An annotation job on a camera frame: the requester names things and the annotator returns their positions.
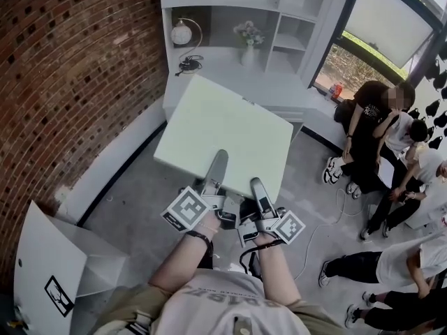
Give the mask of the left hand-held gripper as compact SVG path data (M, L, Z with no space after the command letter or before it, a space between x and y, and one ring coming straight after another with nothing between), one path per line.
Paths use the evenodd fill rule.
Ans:
M161 212L163 220L178 232L194 229L206 214L213 213L225 230L241 224L240 205L221 186L228 165L228 152L218 150L205 180L195 180L192 186L179 190L178 196Z

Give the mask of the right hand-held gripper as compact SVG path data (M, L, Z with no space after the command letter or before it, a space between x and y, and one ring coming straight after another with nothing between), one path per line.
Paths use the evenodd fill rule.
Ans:
M305 224L284 207L274 208L262 181L255 177L250 181L251 191L256 201L254 212L241 219L237 232L241 245L254 240L260 233L271 235L285 244L292 243L305 229Z

